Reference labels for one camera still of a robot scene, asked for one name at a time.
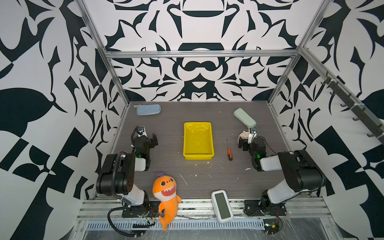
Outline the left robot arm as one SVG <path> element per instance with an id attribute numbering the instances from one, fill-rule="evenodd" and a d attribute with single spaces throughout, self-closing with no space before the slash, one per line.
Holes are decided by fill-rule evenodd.
<path id="1" fill-rule="evenodd" d="M 144 126 L 131 134 L 132 151 L 107 155 L 96 182 L 98 194 L 122 201 L 125 207 L 138 211 L 149 209 L 148 194 L 135 183 L 136 172 L 146 172 L 151 165 L 150 151 L 158 145 L 156 134 L 148 137 Z"/>

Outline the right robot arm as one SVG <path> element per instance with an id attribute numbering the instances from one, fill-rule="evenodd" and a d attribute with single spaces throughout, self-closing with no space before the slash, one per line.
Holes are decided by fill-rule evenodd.
<path id="1" fill-rule="evenodd" d="M 266 216 L 282 213 L 285 203 L 301 193 L 312 193 L 326 185 L 327 178 L 305 150 L 279 152 L 267 156 L 267 141 L 257 136 L 256 129 L 242 132 L 238 147 L 251 156 L 253 168 L 258 172 L 283 171 L 284 179 L 265 190 L 258 201 L 246 200 L 247 216 Z"/>

